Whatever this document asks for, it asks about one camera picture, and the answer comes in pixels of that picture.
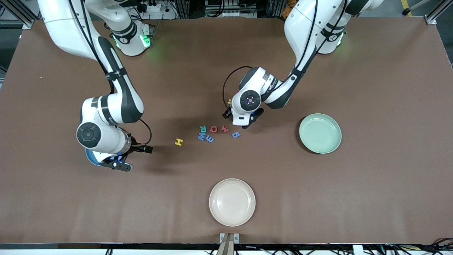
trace metal bracket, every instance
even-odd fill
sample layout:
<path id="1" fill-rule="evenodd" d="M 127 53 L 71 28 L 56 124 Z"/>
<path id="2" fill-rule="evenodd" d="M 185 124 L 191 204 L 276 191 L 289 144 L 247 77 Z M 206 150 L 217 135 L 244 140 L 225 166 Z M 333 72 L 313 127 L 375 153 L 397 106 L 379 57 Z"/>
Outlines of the metal bracket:
<path id="1" fill-rule="evenodd" d="M 225 237 L 225 233 L 220 233 L 220 241 L 219 243 L 222 243 L 223 238 Z M 239 233 L 235 233 L 234 236 L 234 243 L 238 244 L 239 243 Z"/>
<path id="2" fill-rule="evenodd" d="M 425 22 L 426 22 L 427 25 L 436 25 L 437 24 L 436 20 L 428 19 L 428 16 L 426 14 L 425 14 L 424 18 L 425 18 Z"/>

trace white plate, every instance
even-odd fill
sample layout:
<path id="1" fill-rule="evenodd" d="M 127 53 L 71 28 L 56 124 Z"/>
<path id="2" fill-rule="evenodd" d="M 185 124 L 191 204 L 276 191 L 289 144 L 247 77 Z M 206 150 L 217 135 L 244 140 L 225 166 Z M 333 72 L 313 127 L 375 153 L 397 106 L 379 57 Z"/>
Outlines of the white plate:
<path id="1" fill-rule="evenodd" d="M 255 194 L 244 181 L 225 179 L 212 189 L 209 209 L 219 223 L 228 227 L 240 226 L 246 223 L 255 211 Z"/>

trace plate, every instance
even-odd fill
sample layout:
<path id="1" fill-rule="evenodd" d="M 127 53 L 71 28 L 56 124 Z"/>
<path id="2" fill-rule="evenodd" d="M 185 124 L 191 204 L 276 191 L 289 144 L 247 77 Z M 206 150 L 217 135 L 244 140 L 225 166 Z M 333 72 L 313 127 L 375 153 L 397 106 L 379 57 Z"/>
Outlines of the plate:
<path id="1" fill-rule="evenodd" d="M 228 227 L 240 226 L 246 223 L 255 211 L 255 194 L 244 181 L 225 179 L 212 189 L 209 210 L 219 223 Z"/>
<path id="2" fill-rule="evenodd" d="M 341 129 L 330 116 L 310 114 L 300 123 L 299 136 L 302 143 L 313 152 L 326 154 L 335 151 L 341 143 Z"/>

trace yellow object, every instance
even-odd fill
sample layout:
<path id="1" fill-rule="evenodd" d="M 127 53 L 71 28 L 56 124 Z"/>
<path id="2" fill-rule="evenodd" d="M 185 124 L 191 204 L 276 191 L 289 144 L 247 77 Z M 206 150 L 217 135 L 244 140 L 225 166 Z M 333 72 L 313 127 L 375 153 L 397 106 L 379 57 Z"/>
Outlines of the yellow object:
<path id="1" fill-rule="evenodd" d="M 175 142 L 174 144 L 176 144 L 176 145 L 178 145 L 178 146 L 182 146 L 182 144 L 181 144 L 181 143 L 183 142 L 182 139 L 176 138 L 176 141 L 177 141 L 177 142 Z"/>
<path id="2" fill-rule="evenodd" d="M 285 7 L 283 9 L 282 17 L 286 19 L 293 8 Z"/>
<path id="3" fill-rule="evenodd" d="M 297 4 L 297 0 L 287 0 L 288 5 L 293 8 Z"/>

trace tabletop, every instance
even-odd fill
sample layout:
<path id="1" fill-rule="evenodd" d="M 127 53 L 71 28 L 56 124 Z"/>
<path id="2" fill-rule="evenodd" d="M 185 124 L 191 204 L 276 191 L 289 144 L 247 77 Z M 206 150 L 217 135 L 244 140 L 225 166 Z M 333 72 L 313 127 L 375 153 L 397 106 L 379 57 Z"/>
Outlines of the tabletop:
<path id="1" fill-rule="evenodd" d="M 99 32 L 108 37 L 102 22 Z M 248 129 L 221 114 L 225 77 L 242 65 L 284 79 L 295 56 L 277 19 L 163 20 L 154 45 L 118 51 L 152 128 L 152 154 L 131 172 L 96 167 L 77 143 L 79 110 L 109 85 L 99 65 L 55 46 L 42 22 L 24 30 L 0 90 L 0 242 L 431 243 L 453 236 L 453 71 L 423 18 L 353 18 L 318 55 L 283 109 Z M 231 76 L 227 99 L 246 70 Z M 342 143 L 307 152 L 301 120 L 333 117 Z M 213 143 L 200 126 L 227 126 Z M 139 141 L 141 123 L 123 126 Z M 240 132 L 237 139 L 231 133 Z M 183 139 L 182 146 L 174 145 Z M 226 178 L 256 196 L 239 227 L 216 222 Z"/>

